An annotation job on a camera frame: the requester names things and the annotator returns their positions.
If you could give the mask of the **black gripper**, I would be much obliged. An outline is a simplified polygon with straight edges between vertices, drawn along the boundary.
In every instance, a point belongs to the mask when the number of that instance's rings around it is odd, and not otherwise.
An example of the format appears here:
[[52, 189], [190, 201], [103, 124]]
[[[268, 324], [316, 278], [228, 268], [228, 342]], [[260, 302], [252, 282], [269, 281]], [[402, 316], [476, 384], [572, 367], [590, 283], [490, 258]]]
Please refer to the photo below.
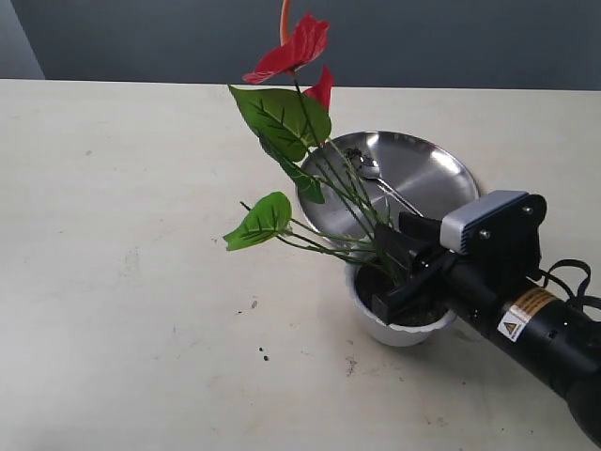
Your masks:
[[400, 285], [372, 297], [385, 324], [425, 299], [441, 303], [476, 327], [489, 325], [510, 300], [534, 288], [542, 274], [539, 227], [545, 206], [510, 206], [469, 234], [465, 255], [440, 245], [441, 221], [400, 212], [398, 231], [376, 225], [375, 245]]

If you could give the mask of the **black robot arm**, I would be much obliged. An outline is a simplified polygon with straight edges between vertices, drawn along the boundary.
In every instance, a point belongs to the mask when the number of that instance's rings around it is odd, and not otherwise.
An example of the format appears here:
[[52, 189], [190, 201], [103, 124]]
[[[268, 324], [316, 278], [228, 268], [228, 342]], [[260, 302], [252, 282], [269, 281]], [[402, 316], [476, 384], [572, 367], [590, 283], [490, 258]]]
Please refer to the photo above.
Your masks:
[[434, 234], [436, 220], [401, 214], [401, 230], [378, 225], [375, 242], [405, 273], [405, 283], [372, 297], [373, 313], [398, 321], [425, 301], [441, 303], [483, 338], [527, 369], [567, 402], [580, 429], [600, 443], [600, 324], [584, 306], [598, 308], [584, 279], [560, 299], [547, 284], [563, 282], [540, 269], [538, 227], [545, 199], [528, 195], [476, 220], [464, 251]]

